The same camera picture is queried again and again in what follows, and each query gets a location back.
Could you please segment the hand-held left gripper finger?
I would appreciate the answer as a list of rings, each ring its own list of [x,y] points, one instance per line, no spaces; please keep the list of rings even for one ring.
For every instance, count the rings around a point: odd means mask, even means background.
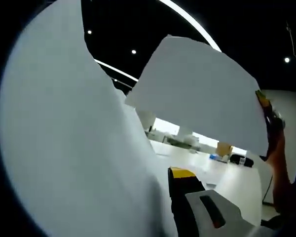
[[[189,170],[168,168],[169,196],[180,237],[261,237],[263,228],[244,220],[240,209]]]

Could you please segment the person's right hand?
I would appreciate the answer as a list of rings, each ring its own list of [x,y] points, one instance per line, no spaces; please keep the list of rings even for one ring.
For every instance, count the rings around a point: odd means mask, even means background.
[[[285,158],[285,135],[284,130],[272,131],[268,133],[268,150],[266,156],[260,158],[271,166],[282,162]]]

